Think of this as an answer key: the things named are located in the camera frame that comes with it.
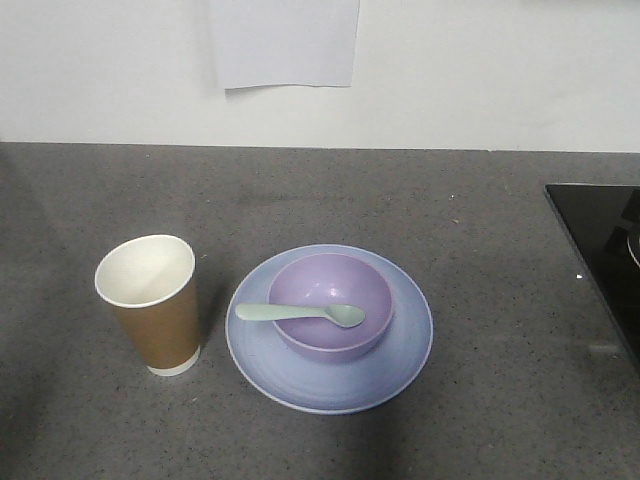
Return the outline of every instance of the plastic spoon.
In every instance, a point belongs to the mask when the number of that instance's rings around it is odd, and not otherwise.
[[[285,318],[323,317],[339,327],[351,328],[364,320],[364,310],[353,305],[322,307],[296,307],[270,303],[239,303],[236,315],[242,320],[283,320]]]

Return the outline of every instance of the plate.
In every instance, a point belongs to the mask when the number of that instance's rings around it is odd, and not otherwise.
[[[265,303],[280,269],[317,253],[343,253],[368,262],[387,280],[394,298],[394,318],[382,340],[343,364],[305,358],[286,345],[271,322],[247,322],[234,313],[240,302]],[[389,260],[344,245],[299,247],[260,264],[233,294],[225,327],[233,361],[255,388],[287,407],[324,415],[359,412],[398,395],[422,370],[433,341],[431,311],[416,283]]]
[[[631,227],[627,236],[627,247],[629,247],[629,253],[633,261],[640,267],[640,226],[634,225]]]

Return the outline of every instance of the paper sheet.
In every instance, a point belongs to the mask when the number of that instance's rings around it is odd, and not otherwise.
[[[360,0],[211,0],[218,83],[351,85]]]

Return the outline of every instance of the spoon handle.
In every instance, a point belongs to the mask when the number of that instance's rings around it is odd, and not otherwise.
[[[317,307],[296,307],[269,303],[239,303],[236,315],[242,320],[282,320],[284,318],[324,317],[325,312]]]

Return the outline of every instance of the tableware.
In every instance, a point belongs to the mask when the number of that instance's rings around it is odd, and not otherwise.
[[[325,318],[342,328],[352,328],[364,320],[364,310],[353,305],[331,304],[326,307],[299,307],[270,303],[239,303],[236,315],[242,320],[273,321],[282,319]]]
[[[96,291],[156,375],[177,375],[198,359],[194,270],[193,250],[171,235],[125,242],[96,269]]]
[[[292,349],[327,362],[363,355],[380,340],[393,314],[384,277],[366,261],[338,253],[306,255],[287,264],[275,276],[268,299],[303,306],[346,303],[365,311],[364,322],[349,330],[319,318],[274,323]]]
[[[640,267],[640,225],[633,225],[627,236],[627,247],[631,258]]]
[[[245,322],[235,315],[238,303],[264,301],[285,265],[315,253],[341,253],[368,262],[384,276],[394,297],[394,318],[385,335],[353,361],[311,360],[292,350],[272,324]],[[287,407],[323,415],[359,412],[398,395],[422,370],[433,339],[429,306],[413,280],[374,253],[342,245],[300,247],[260,264],[235,291],[225,328],[233,361],[258,391]]]

